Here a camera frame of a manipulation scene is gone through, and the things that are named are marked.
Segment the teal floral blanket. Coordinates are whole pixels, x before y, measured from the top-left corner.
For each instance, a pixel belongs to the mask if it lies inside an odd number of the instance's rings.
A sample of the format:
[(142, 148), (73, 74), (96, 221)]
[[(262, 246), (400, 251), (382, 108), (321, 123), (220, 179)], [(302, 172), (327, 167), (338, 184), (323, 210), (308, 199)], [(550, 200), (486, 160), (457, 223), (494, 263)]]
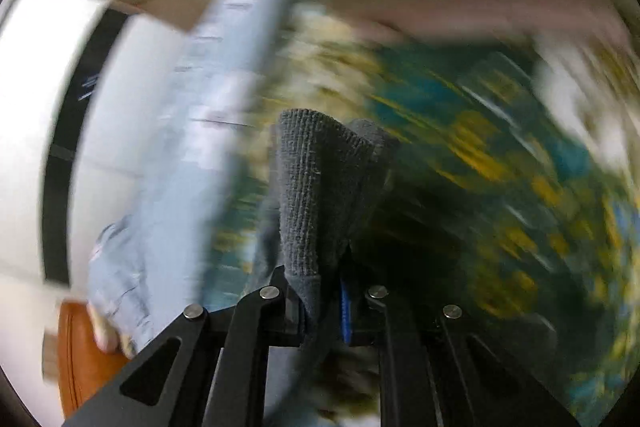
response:
[(309, 108), (368, 117), (398, 141), (372, 234), (425, 272), (442, 240), (454, 295), (584, 426), (639, 365), (639, 37), (548, 31), (367, 43), (301, 4), (269, 75), (244, 96), (231, 191), (203, 293), (227, 306), (258, 270), (271, 131)]

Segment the orange wooden bed frame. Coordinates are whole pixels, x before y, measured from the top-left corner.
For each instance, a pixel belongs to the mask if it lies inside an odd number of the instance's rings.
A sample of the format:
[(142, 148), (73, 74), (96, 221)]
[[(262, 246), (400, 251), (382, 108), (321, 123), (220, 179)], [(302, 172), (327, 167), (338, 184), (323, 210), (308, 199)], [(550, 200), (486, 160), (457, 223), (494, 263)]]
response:
[(122, 351), (102, 352), (85, 303), (64, 300), (58, 314), (58, 390), (65, 418), (108, 384), (128, 363)]

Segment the white wardrobe with black stripe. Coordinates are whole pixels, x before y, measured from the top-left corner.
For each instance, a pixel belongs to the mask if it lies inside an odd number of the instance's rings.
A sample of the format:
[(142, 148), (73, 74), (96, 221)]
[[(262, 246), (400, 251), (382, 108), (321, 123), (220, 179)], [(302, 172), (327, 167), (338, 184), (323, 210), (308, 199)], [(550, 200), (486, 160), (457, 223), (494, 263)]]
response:
[(13, 0), (1, 22), (1, 265), (87, 286), (126, 212), (183, 30), (113, 0)]

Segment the grey sweatshirt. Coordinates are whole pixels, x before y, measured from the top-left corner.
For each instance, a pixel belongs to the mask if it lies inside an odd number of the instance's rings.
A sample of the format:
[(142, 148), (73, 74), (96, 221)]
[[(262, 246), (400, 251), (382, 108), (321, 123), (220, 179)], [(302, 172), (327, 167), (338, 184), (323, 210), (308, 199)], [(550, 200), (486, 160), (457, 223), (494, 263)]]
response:
[(381, 199), (397, 141), (367, 119), (341, 124), (311, 109), (288, 109), (271, 129), (267, 195), (260, 208), (248, 288), (284, 269), (305, 311), (308, 345), (340, 335), (338, 265)]

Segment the light blue floral duvet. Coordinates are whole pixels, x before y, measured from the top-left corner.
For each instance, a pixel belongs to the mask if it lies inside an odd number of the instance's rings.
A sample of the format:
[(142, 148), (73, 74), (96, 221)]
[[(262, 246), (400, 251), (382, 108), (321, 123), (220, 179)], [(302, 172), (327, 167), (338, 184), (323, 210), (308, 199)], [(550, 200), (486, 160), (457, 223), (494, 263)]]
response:
[(133, 357), (202, 299), (255, 91), (290, 0), (213, 0), (172, 72), (137, 194), (94, 244), (87, 312), (103, 352)]

